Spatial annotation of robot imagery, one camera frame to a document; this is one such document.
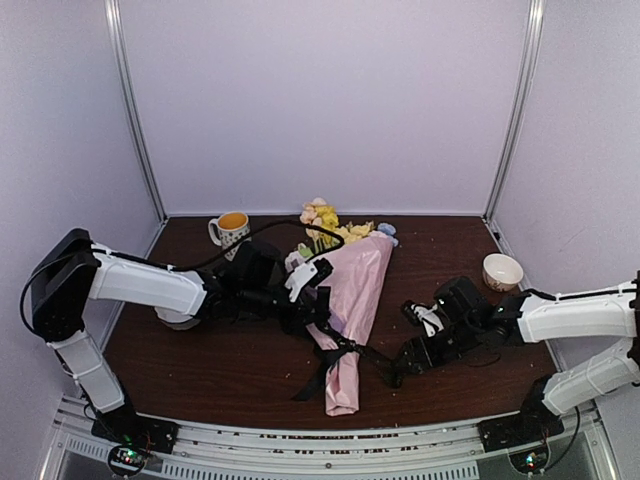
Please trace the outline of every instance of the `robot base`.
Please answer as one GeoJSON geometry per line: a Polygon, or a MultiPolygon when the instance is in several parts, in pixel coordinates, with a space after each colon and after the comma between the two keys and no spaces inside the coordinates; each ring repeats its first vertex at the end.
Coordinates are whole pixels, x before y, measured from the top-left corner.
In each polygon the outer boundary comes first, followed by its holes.
{"type": "MultiPolygon", "coordinates": [[[[171,453],[173,451],[173,445],[176,443],[176,437],[178,435],[178,424],[167,420],[140,416],[138,417],[138,421],[140,422],[142,430],[149,432],[149,438],[147,438],[146,435],[132,438],[131,446],[140,450],[146,450],[148,446],[147,442],[150,440],[149,449],[153,452],[171,453]]],[[[104,424],[97,420],[93,422],[91,434],[94,437],[113,441],[111,432],[106,430],[104,424]]]]}
{"type": "Polygon", "coordinates": [[[541,421],[539,417],[517,413],[508,417],[484,420],[478,424],[478,431],[484,451],[493,452],[559,435],[564,432],[564,426],[558,418],[541,421]]]}

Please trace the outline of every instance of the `mug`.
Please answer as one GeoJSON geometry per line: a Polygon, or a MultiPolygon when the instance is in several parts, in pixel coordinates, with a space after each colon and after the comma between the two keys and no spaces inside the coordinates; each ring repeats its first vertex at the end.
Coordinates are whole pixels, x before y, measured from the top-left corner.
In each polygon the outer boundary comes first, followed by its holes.
{"type": "MultiPolygon", "coordinates": [[[[222,247],[223,249],[229,247],[236,242],[240,237],[244,237],[249,233],[249,217],[246,213],[242,212],[229,212],[222,215],[220,218],[213,218],[209,220],[209,236],[214,245],[222,247]]],[[[224,258],[231,261],[236,256],[238,251],[238,245],[236,248],[225,254],[224,258]]]]}

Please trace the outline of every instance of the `pink wrapping paper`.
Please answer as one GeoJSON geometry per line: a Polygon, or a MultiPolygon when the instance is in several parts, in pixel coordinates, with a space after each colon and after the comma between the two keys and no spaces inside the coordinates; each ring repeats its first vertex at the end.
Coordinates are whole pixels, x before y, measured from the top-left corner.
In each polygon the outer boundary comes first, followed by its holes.
{"type": "MultiPolygon", "coordinates": [[[[333,265],[333,273],[321,283],[331,287],[329,323],[344,337],[361,345],[369,340],[392,250],[389,237],[372,232],[365,239],[324,255],[333,265]]],[[[337,348],[315,325],[307,329],[323,350],[337,348]]],[[[359,410],[358,360],[357,353],[347,353],[327,372],[327,415],[346,415],[359,410]]]]}

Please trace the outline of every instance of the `mug handle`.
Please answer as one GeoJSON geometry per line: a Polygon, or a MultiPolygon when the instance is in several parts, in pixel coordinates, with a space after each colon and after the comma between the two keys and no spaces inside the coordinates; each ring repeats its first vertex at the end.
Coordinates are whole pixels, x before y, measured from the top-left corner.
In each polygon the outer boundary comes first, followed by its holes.
{"type": "Polygon", "coordinates": [[[217,245],[218,247],[221,247],[222,242],[218,238],[218,235],[216,235],[216,230],[218,228],[218,219],[213,218],[209,220],[209,225],[207,227],[209,229],[209,236],[211,237],[211,241],[213,242],[213,244],[217,245]]]}

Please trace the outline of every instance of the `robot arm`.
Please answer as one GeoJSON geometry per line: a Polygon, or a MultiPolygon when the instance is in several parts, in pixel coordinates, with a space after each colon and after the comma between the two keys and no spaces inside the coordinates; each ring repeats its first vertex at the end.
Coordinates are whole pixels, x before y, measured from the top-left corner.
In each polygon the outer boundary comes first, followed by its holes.
{"type": "Polygon", "coordinates": [[[630,354],[638,341],[637,295],[635,283],[627,282],[553,299],[537,295],[524,299],[517,329],[526,343],[579,336],[624,337],[599,355],[548,380],[542,404],[552,414],[566,413],[620,386],[640,382],[640,358],[630,354]]]}
{"type": "Polygon", "coordinates": [[[632,282],[602,290],[567,295],[529,290],[506,296],[494,306],[470,279],[454,278],[436,291],[433,308],[413,302],[403,306],[410,322],[424,324],[426,335],[405,343],[398,364],[409,362],[410,373],[422,373],[482,344],[517,346],[565,337],[623,337],[568,371],[536,380],[519,414],[479,424],[487,451],[516,446],[526,439],[535,441],[542,428],[560,433],[560,415],[618,387],[640,382],[639,282],[640,272],[632,282]],[[443,319],[444,328],[430,328],[434,313],[443,319]]]}
{"type": "Polygon", "coordinates": [[[87,299],[110,299],[155,308],[163,323],[176,330],[201,318],[248,311],[281,314],[289,321],[314,312],[314,300],[301,295],[331,274],[325,259],[303,263],[286,282],[269,285],[279,251],[260,243],[243,243],[234,261],[214,271],[177,271],[112,251],[75,229],[36,267],[31,285],[32,329],[89,397],[97,423],[94,435],[143,448],[171,451],[177,426],[135,412],[126,391],[85,329],[87,299]]]}
{"type": "Polygon", "coordinates": [[[534,382],[520,412],[479,424],[487,451],[539,437],[541,426],[560,429],[559,416],[583,402],[640,382],[640,291],[638,278],[611,288],[568,295],[523,292],[506,297],[487,320],[511,325],[523,343],[554,338],[623,337],[580,365],[534,382]]]}

